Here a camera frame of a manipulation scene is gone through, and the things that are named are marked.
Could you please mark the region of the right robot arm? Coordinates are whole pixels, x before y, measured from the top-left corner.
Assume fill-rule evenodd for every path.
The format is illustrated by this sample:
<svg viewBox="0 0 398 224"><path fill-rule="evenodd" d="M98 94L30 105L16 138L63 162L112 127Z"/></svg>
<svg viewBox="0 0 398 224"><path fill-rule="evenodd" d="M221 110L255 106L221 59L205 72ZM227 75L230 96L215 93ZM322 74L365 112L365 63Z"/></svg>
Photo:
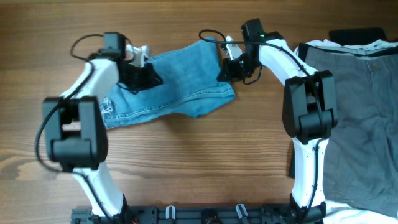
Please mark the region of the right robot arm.
<svg viewBox="0 0 398 224"><path fill-rule="evenodd" d="M294 147L290 166L294 186L287 221L323 223L323 162L331 131L338 122L334 76L307 65L278 32L265 32L259 19L246 21L241 33L241 42L229 35L219 42L227 57L217 79L251 85L255 69L267 67L283 84L282 122Z"/></svg>

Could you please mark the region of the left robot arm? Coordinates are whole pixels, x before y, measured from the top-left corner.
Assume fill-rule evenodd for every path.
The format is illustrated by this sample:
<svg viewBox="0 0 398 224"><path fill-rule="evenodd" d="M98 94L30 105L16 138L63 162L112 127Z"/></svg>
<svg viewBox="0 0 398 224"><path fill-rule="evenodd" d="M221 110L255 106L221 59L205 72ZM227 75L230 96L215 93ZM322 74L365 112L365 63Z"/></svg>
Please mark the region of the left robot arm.
<svg viewBox="0 0 398 224"><path fill-rule="evenodd" d="M101 35L103 47L82 57L85 68L60 96L42 103L43 121L34 150L47 170L71 174L89 198L90 208L72 211L72 223L139 223L106 163L108 138L100 105L118 86L132 94L159 86L147 45L133 46L119 32Z"/></svg>

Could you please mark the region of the light blue denim jeans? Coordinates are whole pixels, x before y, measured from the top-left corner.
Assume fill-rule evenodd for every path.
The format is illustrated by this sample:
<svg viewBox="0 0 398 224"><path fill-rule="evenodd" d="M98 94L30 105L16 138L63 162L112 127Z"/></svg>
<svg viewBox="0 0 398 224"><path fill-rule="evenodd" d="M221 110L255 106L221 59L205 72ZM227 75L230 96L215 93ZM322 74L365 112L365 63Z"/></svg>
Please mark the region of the light blue denim jeans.
<svg viewBox="0 0 398 224"><path fill-rule="evenodd" d="M209 37L151 57L149 62L163 80L159 86L136 94L114 86L100 106L105 128L146 123L175 113L197 118L233 101L231 84L216 79L221 68L212 41Z"/></svg>

